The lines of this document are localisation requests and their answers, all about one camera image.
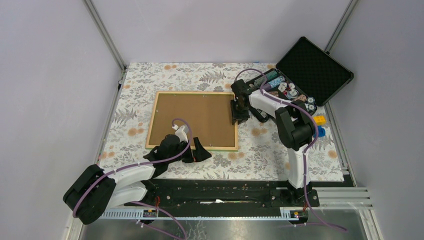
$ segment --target gray floor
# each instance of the gray floor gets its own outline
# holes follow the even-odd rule
[[[287,221],[266,220],[203,220],[181,221],[189,240],[362,240],[367,239],[361,218],[354,210],[326,210],[323,216],[330,223],[342,225],[349,230],[340,233],[326,226],[283,227]],[[317,222],[309,217],[309,223]],[[157,220],[152,226],[167,230],[177,236],[183,234],[172,220]],[[81,240],[171,240],[160,232],[140,228],[135,221],[99,219],[83,229]]]

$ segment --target black case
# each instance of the black case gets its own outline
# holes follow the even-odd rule
[[[315,104],[324,106],[346,86],[354,73],[302,36],[275,65],[296,89],[315,98]]]

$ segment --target wooden frame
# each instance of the wooden frame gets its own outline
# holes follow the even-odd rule
[[[149,139],[152,133],[153,120],[155,118],[155,109],[158,103],[159,94],[195,94],[195,95],[231,95],[234,96],[233,92],[215,92],[215,91],[157,91],[154,99],[153,110],[150,118],[150,124],[148,126],[148,133],[145,148],[152,149],[156,145],[149,145]],[[237,152],[239,150],[239,127],[238,123],[234,124],[234,146],[203,146],[204,149],[209,151],[223,151],[223,152]]]

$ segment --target table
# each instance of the table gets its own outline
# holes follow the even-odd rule
[[[101,168],[144,161],[147,132],[157,91],[231,92],[230,85],[243,69],[263,72],[274,68],[268,63],[131,63],[113,116],[103,153]],[[255,71],[242,73],[250,80]],[[315,115],[326,115],[319,107]],[[329,123],[308,151],[312,181],[342,182],[342,169]],[[174,162],[158,178],[285,181],[290,164],[287,149],[272,121],[259,122],[253,116],[238,127],[238,152],[215,151],[212,158],[199,163]]]

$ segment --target cable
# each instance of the cable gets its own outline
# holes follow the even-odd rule
[[[275,101],[275,102],[277,102],[277,103],[282,103],[282,99],[281,98],[279,98],[279,97],[276,97],[276,96],[274,96],[274,95],[271,95],[271,94],[269,94],[268,92],[266,92],[266,91],[264,91],[264,85],[265,85],[265,83],[268,81],[268,78],[267,78],[267,76],[262,72],[262,71],[260,71],[260,70],[258,70],[258,69],[255,69],[255,68],[246,68],[246,69],[244,69],[244,70],[242,70],[242,71],[240,71],[238,74],[237,74],[237,76],[235,77],[235,80],[234,80],[234,82],[235,81],[237,81],[237,78],[239,77],[239,75],[241,74],[241,73],[243,73],[243,72],[245,72],[245,71],[249,71],[249,70],[252,70],[252,71],[256,71],[256,72],[258,72],[258,73],[260,73],[264,78],[265,78],[265,81],[263,81],[262,82],[262,84],[260,85],[260,88],[259,88],[259,90],[260,90],[260,93],[263,95],[263,96],[265,96],[265,97],[267,97],[267,98],[269,98],[269,99],[271,99],[271,100],[273,100],[273,101]],[[288,106],[290,106],[290,107],[293,107],[293,108],[295,108],[295,109],[297,109],[297,110],[299,110],[301,113],[303,113],[303,114],[305,114],[306,116],[308,116],[308,118],[312,121],[312,123],[313,123],[313,127],[315,128],[315,134],[318,136],[318,125],[315,123],[315,120],[314,120],[314,118],[307,112],[307,111],[305,111],[303,108],[301,108],[301,107],[299,107],[299,106],[297,106],[297,105],[294,105],[293,103],[290,103],[290,102],[286,102],[286,101],[284,101],[283,102],[285,105],[288,105]],[[303,192],[304,192],[304,196],[305,196],[305,200],[306,200],[306,204],[307,204],[307,206],[309,207],[309,209],[310,209],[310,211],[312,212],[312,214],[313,215],[315,215],[315,217],[321,222],[312,222],[312,223],[309,223],[310,225],[325,225],[325,226],[327,226],[327,227],[330,227],[330,228],[334,228],[334,229],[336,229],[336,230],[338,230],[338,231],[340,231],[340,232],[342,232],[342,233],[347,233],[348,232],[348,229],[347,228],[345,228],[345,227],[343,227],[343,226],[340,226],[340,225],[337,225],[337,224],[332,224],[332,223],[328,223],[328,222],[326,222],[326,221],[324,221],[321,217],[319,217],[318,215],[317,215],[317,213],[315,212],[315,210],[314,209],[312,209],[312,206],[311,206],[311,204],[310,204],[310,202],[309,202],[309,199],[308,199],[308,192],[307,192],[307,188],[306,188],[306,181],[307,181],[307,171],[308,171],[308,169],[307,169],[307,161],[306,161],[306,152],[307,152],[307,150],[310,148],[310,147],[312,147],[312,145],[317,141],[317,137],[314,137],[313,138],[313,140],[312,140],[312,142],[311,143],[309,143],[309,145],[308,146],[306,146],[305,148],[304,148],[304,150],[303,150]]]
[[[119,172],[119,171],[122,171],[122,170],[125,170],[125,169],[129,169],[129,168],[133,168],[133,167],[138,167],[138,166],[143,166],[143,165],[149,165],[149,164],[160,164],[160,163],[164,163],[164,162],[168,162],[168,161],[171,161],[171,160],[174,160],[174,159],[176,159],[176,158],[178,158],[178,157],[180,157],[181,155],[183,155],[186,151],[187,151],[187,149],[189,149],[190,148],[190,144],[192,143],[192,141],[193,141],[193,135],[192,135],[192,129],[191,129],[191,127],[189,126],[189,124],[184,120],[184,119],[181,119],[181,118],[175,118],[175,119],[173,119],[172,120],[172,125],[174,125],[174,122],[175,121],[181,121],[181,122],[183,122],[186,126],[187,126],[187,128],[188,128],[188,132],[189,132],[189,134],[190,134],[190,139],[188,140],[188,143],[187,143],[187,146],[185,146],[185,148],[184,148],[184,150],[182,151],[182,152],[180,152],[180,153],[178,153],[177,155],[175,155],[175,156],[172,156],[172,157],[170,157],[170,158],[167,158],[167,159],[163,159],[163,160],[157,160],[157,161],[146,161],[146,162],[142,162],[142,163],[133,163],[133,164],[130,164],[130,165],[125,165],[125,166],[122,166],[122,167],[120,167],[120,168],[117,168],[116,170],[112,170],[112,171],[110,171],[110,172],[107,172],[107,173],[105,173],[105,174],[103,174],[102,176],[100,176],[85,192],[84,192],[84,194],[81,196],[81,198],[78,200],[78,202],[76,203],[76,205],[75,205],[75,207],[73,208],[73,211],[72,211],[72,216],[74,217],[74,218],[77,218],[77,210],[78,210],[78,208],[80,207],[80,205],[81,205],[81,203],[83,202],[83,200],[87,197],[87,195],[90,193],[90,191],[91,190],[93,190],[93,188],[95,187],[95,186],[97,186],[99,183],[100,183],[100,181],[101,180],[103,180],[104,178],[106,178],[107,176],[109,176],[109,175],[111,175],[111,174],[114,174],[114,173],[117,173],[117,172]],[[174,219],[174,221],[177,221],[173,216],[171,216],[168,212],[165,212],[164,210],[162,210],[162,212],[164,212],[165,214],[167,214],[168,216],[170,216],[172,219]],[[180,223],[179,222],[177,222],[177,224],[180,226],[180,228],[182,229],[182,231],[183,231],[183,233],[185,233],[186,231],[184,230],[184,228],[180,225]]]
[[[148,228],[151,228],[151,229],[154,229],[154,230],[156,230],[156,231],[159,231],[159,232],[161,232],[161,233],[163,233],[163,234],[166,234],[166,235],[168,235],[168,236],[170,236],[171,238],[175,238],[175,239],[178,239],[178,240],[186,240],[187,239],[187,232],[186,232],[186,230],[184,229],[184,227],[181,225],[181,223],[174,217],[174,216],[172,216],[169,212],[167,212],[167,211],[165,211],[165,210],[163,210],[163,209],[160,209],[160,208],[158,208],[158,207],[155,207],[155,206],[152,206],[152,205],[149,205],[149,204],[146,204],[146,203],[144,203],[144,202],[139,202],[139,201],[132,201],[131,202],[132,204],[138,204],[138,205],[141,205],[141,206],[145,206],[145,207],[149,207],[149,208],[154,208],[154,209],[156,209],[157,211],[161,211],[162,213],[164,213],[164,214],[166,214],[166,215],[168,215],[170,218],[172,218],[174,221],[175,221],[175,223],[179,226],[179,228],[182,230],[182,233],[184,234],[184,238],[180,238],[180,237],[178,237],[178,236],[174,236],[174,235],[172,235],[172,234],[170,234],[169,232],[166,232],[166,231],[164,231],[164,230],[162,230],[162,229],[159,229],[159,228],[156,228],[156,227],[154,227],[154,226],[150,226],[150,225],[148,225],[148,224],[146,224],[145,226],[146,227],[148,227]]]

